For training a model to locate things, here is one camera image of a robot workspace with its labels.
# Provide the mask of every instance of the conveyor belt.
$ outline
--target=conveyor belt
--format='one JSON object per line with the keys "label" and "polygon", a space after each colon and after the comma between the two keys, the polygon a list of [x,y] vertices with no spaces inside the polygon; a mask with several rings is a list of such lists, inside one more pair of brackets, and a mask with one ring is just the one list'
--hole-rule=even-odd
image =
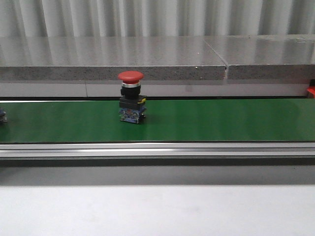
{"label": "conveyor belt", "polygon": [[152,100],[141,125],[119,121],[118,101],[1,106],[2,159],[315,156],[313,99]]}

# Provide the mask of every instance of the gray stone slab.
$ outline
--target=gray stone slab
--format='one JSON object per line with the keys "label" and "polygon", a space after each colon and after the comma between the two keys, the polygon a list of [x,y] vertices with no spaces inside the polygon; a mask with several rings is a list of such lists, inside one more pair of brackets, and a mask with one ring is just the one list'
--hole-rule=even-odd
{"label": "gray stone slab", "polygon": [[307,83],[315,78],[315,35],[206,36],[228,66],[228,81],[274,79]]}
{"label": "gray stone slab", "polygon": [[3,37],[0,80],[222,80],[225,64],[202,37]]}

